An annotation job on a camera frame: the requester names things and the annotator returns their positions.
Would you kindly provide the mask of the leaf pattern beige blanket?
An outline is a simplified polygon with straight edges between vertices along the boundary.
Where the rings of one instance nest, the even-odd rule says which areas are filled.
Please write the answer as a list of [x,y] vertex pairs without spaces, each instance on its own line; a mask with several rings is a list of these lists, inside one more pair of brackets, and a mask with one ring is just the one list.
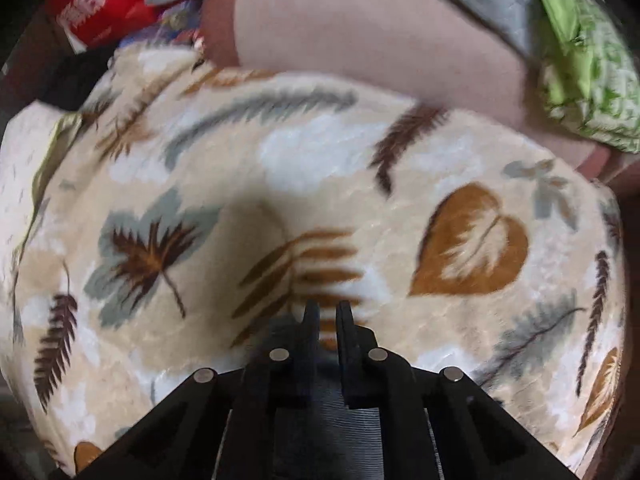
[[597,465],[628,354],[606,186],[468,110],[183,48],[118,51],[64,113],[1,281],[1,369],[66,474],[310,300],[326,350],[347,300],[578,477]]

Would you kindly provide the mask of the white pillow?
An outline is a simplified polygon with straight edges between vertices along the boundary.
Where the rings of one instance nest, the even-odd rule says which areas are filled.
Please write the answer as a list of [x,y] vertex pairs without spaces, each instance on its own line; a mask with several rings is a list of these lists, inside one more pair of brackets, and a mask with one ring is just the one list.
[[35,101],[6,125],[1,143],[1,281],[9,281],[35,211],[34,181],[62,110]]

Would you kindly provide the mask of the green patterned cloth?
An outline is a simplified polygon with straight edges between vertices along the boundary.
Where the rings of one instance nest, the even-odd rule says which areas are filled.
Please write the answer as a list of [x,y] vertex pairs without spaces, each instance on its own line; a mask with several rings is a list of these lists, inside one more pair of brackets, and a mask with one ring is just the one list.
[[639,153],[639,72],[597,0],[540,0],[540,91],[549,116],[586,139]]

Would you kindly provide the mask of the red printed bag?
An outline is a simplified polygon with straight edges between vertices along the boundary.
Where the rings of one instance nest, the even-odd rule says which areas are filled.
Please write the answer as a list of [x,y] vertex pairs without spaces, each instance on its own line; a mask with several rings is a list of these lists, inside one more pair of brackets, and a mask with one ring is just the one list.
[[162,14],[145,0],[47,0],[51,18],[88,48],[111,44],[152,25]]

